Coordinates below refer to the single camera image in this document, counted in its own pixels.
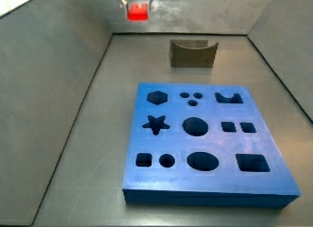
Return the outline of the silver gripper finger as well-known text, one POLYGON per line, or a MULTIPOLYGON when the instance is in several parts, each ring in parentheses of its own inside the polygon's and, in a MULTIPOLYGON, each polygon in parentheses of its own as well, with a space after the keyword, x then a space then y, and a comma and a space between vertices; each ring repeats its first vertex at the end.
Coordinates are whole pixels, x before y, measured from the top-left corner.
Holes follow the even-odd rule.
POLYGON ((152 0, 147 1, 147 14, 150 13, 150 8, 151 8, 152 0))
POLYGON ((128 1, 127 0, 120 0, 124 9, 128 9, 128 1))

